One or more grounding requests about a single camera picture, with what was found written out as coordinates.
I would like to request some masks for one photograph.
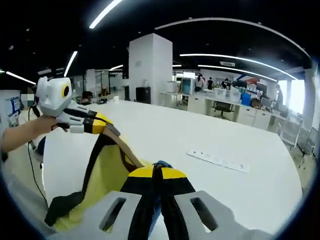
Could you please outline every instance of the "person's arm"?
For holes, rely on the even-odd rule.
[[[36,139],[41,134],[49,133],[57,128],[56,119],[52,116],[41,116],[35,120],[28,121],[20,126],[6,128],[2,137],[2,152],[8,153],[23,144]]]

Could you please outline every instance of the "window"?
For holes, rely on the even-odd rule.
[[[290,90],[289,109],[296,113],[303,113],[305,104],[305,81],[304,80],[292,80]]]
[[[287,80],[283,80],[283,81],[279,81],[278,84],[280,85],[281,91],[282,91],[282,95],[283,95],[283,105],[287,105],[286,104],[286,100],[287,100],[287,86],[288,86],[288,81]]]

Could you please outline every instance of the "fluorescent light strip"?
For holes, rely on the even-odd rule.
[[[310,55],[301,47],[299,46],[296,42],[294,42],[293,40],[291,40],[290,38],[288,38],[287,36],[283,35],[282,33],[273,30],[272,28],[269,28],[267,26],[263,26],[262,24],[258,24],[255,22],[251,22],[251,21],[245,21],[245,20],[240,20],[240,19],[235,19],[235,18],[227,18],[227,17],[202,17],[202,18],[194,18],[194,19],[187,19],[187,20],[182,20],[182,21],[176,21],[176,22],[172,22],[166,25],[162,25],[162,26],[158,26],[155,27],[154,30],[159,30],[159,29],[164,29],[170,26],[174,26],[174,25],[178,25],[178,24],[186,24],[186,23],[191,23],[191,22],[199,22],[199,21],[226,21],[226,22],[236,22],[236,23],[241,23],[241,24],[248,24],[251,26],[255,26],[261,29],[265,29],[267,31],[270,31],[274,34],[277,34],[278,36],[286,39],[287,41],[289,41],[290,43],[292,43],[293,45],[295,45],[297,48],[299,48],[305,55],[308,56],[308,58],[311,59]]]
[[[289,77],[293,78],[294,80],[298,80],[296,77],[292,76],[291,74],[279,69],[279,68],[276,68],[274,66],[271,66],[271,65],[268,65],[268,64],[265,64],[263,62],[260,62],[260,61],[255,61],[255,60],[251,60],[251,59],[248,59],[248,58],[243,58],[243,57],[238,57],[238,56],[228,56],[228,55],[219,55],[219,54],[204,54],[204,53],[191,53],[191,54],[180,54],[180,57],[195,57],[195,56],[199,56],[199,57],[220,57],[220,58],[229,58],[229,59],[238,59],[238,60],[243,60],[243,61],[247,61],[247,62],[251,62],[251,63],[255,63],[255,64],[260,64],[260,65],[263,65],[263,66],[266,66],[268,68],[272,68],[274,70],[277,70],[285,75],[288,75]]]
[[[225,67],[225,66],[211,66],[211,65],[198,65],[198,67],[233,70],[233,71],[238,71],[238,72],[243,72],[243,73],[247,73],[247,74],[256,75],[256,76],[262,77],[264,79],[269,79],[269,80],[272,80],[274,82],[278,82],[277,80],[275,80],[275,79],[273,79],[271,77],[264,76],[264,75],[261,75],[261,74],[255,73],[255,72],[251,72],[251,71],[240,70],[240,69],[237,69],[237,68],[231,68],[231,67]]]
[[[115,69],[119,69],[119,68],[122,68],[122,67],[123,67],[123,65],[114,66],[114,67],[110,68],[110,71],[115,70]]]
[[[64,72],[64,75],[63,75],[64,77],[67,76],[67,74],[68,74],[68,72],[69,72],[69,68],[70,68],[72,62],[74,61],[77,53],[78,53],[78,51],[74,51],[74,52],[72,53],[72,56],[71,56],[71,58],[70,58],[70,60],[69,60],[69,63],[68,63],[68,65],[66,66],[66,69],[65,69],[65,72]]]
[[[98,23],[112,10],[114,9],[122,0],[113,0],[106,8],[96,17],[96,19],[91,23],[89,28],[94,29]]]
[[[5,73],[6,73],[6,74],[8,74],[8,75],[10,75],[10,76],[12,76],[12,77],[15,77],[15,78],[17,78],[17,79],[20,79],[20,80],[26,81],[27,83],[30,83],[30,84],[36,85],[36,83],[35,83],[35,82],[33,82],[33,81],[29,81],[29,80],[27,80],[27,79],[23,78],[22,76],[15,75],[15,74],[14,74],[14,73],[12,73],[12,72],[6,71]]]

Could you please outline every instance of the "yellow circle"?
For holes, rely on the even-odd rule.
[[[68,84],[64,85],[62,88],[62,97],[65,98],[68,94],[65,95],[65,90],[68,87]]]

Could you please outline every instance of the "yellow cloth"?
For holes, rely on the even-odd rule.
[[[144,166],[151,163],[140,160]],[[110,191],[120,191],[129,175],[121,160],[118,145],[106,145],[102,148],[93,166],[83,201],[72,209],[67,216],[58,218],[55,229],[64,232],[81,223],[84,211],[96,204]]]

